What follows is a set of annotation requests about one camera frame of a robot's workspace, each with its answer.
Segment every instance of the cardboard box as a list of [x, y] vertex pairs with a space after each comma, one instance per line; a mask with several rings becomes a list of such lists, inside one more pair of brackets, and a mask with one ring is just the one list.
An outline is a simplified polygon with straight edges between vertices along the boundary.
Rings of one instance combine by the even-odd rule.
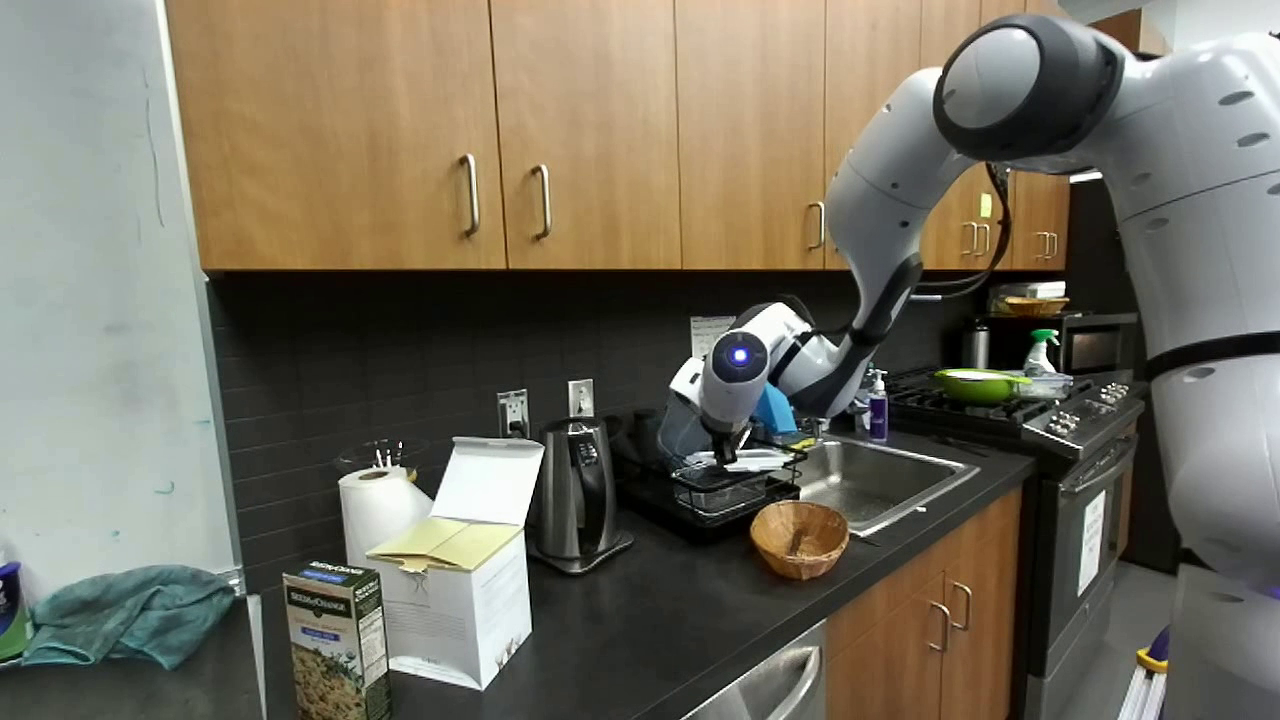
[[311, 562], [285, 573], [285, 615], [298, 716], [393, 716], [381, 578], [371, 567]]
[[431, 516], [371, 549], [393, 673], [485, 693], [526, 641], [525, 516], [538, 461], [534, 442], [456, 437]]

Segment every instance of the black countertop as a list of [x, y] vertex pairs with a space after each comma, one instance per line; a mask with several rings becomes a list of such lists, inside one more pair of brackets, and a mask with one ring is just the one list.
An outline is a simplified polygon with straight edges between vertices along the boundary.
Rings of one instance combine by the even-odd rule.
[[[749, 536], [686, 541], [625, 511], [629, 554], [567, 582], [531, 566], [531, 638], [489, 693], [393, 673], [396, 716], [562, 720], [678, 716], [761, 664], [767, 652], [843, 609], [973, 511], [1030, 476], [1030, 455], [896, 434], [898, 448], [980, 463], [985, 472], [926, 511], [870, 541], [808, 583], [771, 578]], [[281, 594], [263, 595], [269, 716], [291, 713]], [[74, 669], [0, 673], [0, 716], [253, 716], [253, 645], [245, 609], [178, 673]]]

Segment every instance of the electric kettle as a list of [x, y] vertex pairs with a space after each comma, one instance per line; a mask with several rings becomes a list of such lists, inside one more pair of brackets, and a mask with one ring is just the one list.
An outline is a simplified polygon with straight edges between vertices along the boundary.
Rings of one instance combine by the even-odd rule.
[[538, 558], [556, 573], [583, 578], [625, 554], [617, 528], [617, 483], [604, 421], [558, 421], [548, 429], [538, 483]]

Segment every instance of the bottle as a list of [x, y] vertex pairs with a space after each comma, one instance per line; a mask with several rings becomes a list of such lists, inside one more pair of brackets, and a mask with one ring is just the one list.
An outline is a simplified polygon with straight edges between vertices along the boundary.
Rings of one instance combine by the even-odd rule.
[[1054, 343], [1054, 327], [1030, 327], [1030, 353], [1023, 359], [1023, 378], [1054, 378], [1048, 359], [1048, 343]]
[[25, 657], [30, 641], [19, 573], [12, 544], [0, 536], [0, 664]]
[[986, 370], [993, 355], [993, 334], [985, 321], [973, 326], [973, 334], [965, 336], [965, 359], [966, 370]]
[[867, 370], [867, 425], [863, 425], [863, 442], [882, 446], [888, 442], [888, 393], [882, 393], [882, 370]]

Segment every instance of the white robot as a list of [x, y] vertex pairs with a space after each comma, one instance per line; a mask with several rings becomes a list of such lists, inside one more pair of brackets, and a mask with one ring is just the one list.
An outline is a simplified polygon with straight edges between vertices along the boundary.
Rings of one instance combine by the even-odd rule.
[[918, 225], [975, 162], [1105, 174], [1142, 318], [1168, 507], [1213, 567], [1197, 589], [1238, 609], [1209, 614], [1209, 633], [1170, 623], [1170, 648], [1216, 669], [1184, 676], [1198, 713], [1280, 716], [1280, 36], [1137, 61], [1072, 19], [980, 28], [888, 95], [828, 188], [828, 231], [859, 293], [843, 340], [767, 305], [673, 388], [701, 409], [721, 461], [765, 383], [800, 413], [843, 413], [918, 279]]

